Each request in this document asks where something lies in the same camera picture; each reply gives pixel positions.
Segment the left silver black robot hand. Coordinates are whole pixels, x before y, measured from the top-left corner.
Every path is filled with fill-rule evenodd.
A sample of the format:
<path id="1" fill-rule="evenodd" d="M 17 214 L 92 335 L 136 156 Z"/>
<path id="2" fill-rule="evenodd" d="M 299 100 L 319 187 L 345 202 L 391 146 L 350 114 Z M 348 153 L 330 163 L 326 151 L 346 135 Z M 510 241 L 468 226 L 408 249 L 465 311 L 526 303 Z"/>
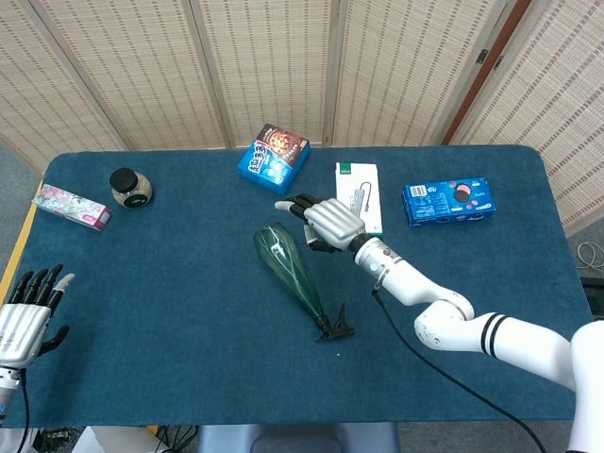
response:
<path id="1" fill-rule="evenodd" d="M 66 289 L 75 278 L 63 275 L 63 266 L 27 271 L 13 286 L 1 308 L 1 366 L 21 370 L 38 357 L 58 348 L 70 327 L 63 325 L 48 337 L 46 330 Z"/>

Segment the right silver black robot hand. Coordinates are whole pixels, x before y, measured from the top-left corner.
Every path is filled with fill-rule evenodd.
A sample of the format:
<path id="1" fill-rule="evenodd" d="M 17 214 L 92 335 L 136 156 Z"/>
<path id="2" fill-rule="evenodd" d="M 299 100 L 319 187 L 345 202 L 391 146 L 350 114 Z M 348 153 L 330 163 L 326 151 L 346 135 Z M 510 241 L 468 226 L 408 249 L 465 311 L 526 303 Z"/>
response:
<path id="1" fill-rule="evenodd" d="M 336 198 L 318 198 L 301 193 L 279 200 L 276 210 L 284 210 L 304 222 L 304 236 L 313 251 L 355 253 L 370 239 L 365 223 Z"/>

